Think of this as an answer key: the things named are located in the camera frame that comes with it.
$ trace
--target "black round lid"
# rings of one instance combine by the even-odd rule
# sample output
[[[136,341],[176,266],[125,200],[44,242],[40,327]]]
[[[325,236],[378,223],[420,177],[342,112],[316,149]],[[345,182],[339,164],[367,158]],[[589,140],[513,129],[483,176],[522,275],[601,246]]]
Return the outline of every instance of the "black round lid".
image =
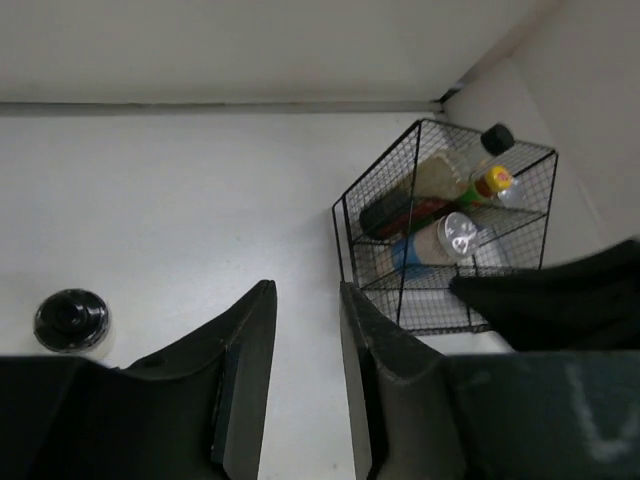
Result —
[[[99,343],[109,329],[104,301],[86,290],[62,290],[47,298],[36,313],[38,341],[59,353],[79,352]]]
[[[511,131],[502,123],[496,123],[480,136],[484,148],[494,157],[502,155],[515,145]]]

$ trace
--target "wire rack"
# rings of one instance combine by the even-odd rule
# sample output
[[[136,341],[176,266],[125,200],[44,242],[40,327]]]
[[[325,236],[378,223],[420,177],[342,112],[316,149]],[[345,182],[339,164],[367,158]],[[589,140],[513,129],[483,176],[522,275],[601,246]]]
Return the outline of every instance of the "wire rack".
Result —
[[[386,240],[368,236],[359,220],[363,209],[410,176],[411,193],[391,214],[414,212],[414,205],[425,200],[414,195],[418,163],[441,149],[461,150],[477,142],[481,133],[435,120],[418,120],[333,205],[342,279],[353,281],[382,313],[415,335],[489,330],[477,312],[449,293],[453,277],[506,275],[542,266],[558,154],[550,147],[517,141],[496,163],[520,181],[526,193],[526,209],[458,206],[483,226],[475,255],[456,265],[418,266],[407,265],[405,249],[401,271],[380,273],[384,252],[402,237],[400,233]],[[448,208],[442,207],[440,215],[436,212],[435,216],[448,213]]]

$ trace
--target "clear plastic bottle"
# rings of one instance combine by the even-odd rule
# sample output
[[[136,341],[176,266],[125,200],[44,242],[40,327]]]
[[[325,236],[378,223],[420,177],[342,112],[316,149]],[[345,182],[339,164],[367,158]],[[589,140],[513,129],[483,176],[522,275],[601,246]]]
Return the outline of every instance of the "clear plastic bottle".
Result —
[[[413,175],[409,174],[391,192],[360,213],[363,232],[376,240],[386,240],[406,231],[410,215],[412,223],[421,221],[460,197],[478,170],[489,166],[514,144],[509,129],[497,123],[467,148],[448,148],[431,154],[416,169],[413,195],[417,201],[413,211],[410,210]]]

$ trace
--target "black lid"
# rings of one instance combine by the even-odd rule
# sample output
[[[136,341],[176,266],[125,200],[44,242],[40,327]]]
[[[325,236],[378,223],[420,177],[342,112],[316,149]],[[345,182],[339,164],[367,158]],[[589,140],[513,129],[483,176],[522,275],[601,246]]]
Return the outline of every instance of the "black lid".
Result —
[[[38,341],[59,353],[80,352],[106,337],[107,305],[86,290],[62,290],[47,298],[36,313],[33,330]]]
[[[480,136],[484,148],[494,157],[502,155],[515,144],[511,131],[502,123],[496,123]]]

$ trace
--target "wire mesh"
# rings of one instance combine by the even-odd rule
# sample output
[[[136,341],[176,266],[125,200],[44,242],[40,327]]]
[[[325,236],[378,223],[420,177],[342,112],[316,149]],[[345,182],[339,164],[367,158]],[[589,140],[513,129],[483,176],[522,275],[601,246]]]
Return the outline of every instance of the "wire mesh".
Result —
[[[415,172],[420,161],[442,149],[461,150],[479,141],[481,133],[433,120],[417,121],[334,205],[334,214],[336,206],[342,205],[344,210],[352,280],[382,313],[416,335],[488,329],[477,312],[449,293],[449,282],[455,276],[506,275],[542,265],[558,159],[555,150],[518,141],[496,158],[496,164],[506,167],[520,181],[526,192],[524,209],[456,205],[415,195]],[[399,185],[409,184],[408,194],[398,193]],[[381,199],[384,209],[377,212],[383,211],[386,218],[375,218],[373,223],[369,218],[363,228],[363,212],[370,211],[371,205]],[[453,211],[471,218],[480,230],[480,248],[475,255],[455,265],[418,265],[408,260],[405,237],[419,226],[413,224],[413,217],[417,218],[416,212],[425,205],[429,209],[438,206],[429,221]],[[378,227],[389,225],[390,218],[401,219],[401,228],[393,234],[387,231],[378,235]],[[334,226],[340,243],[335,220]]]

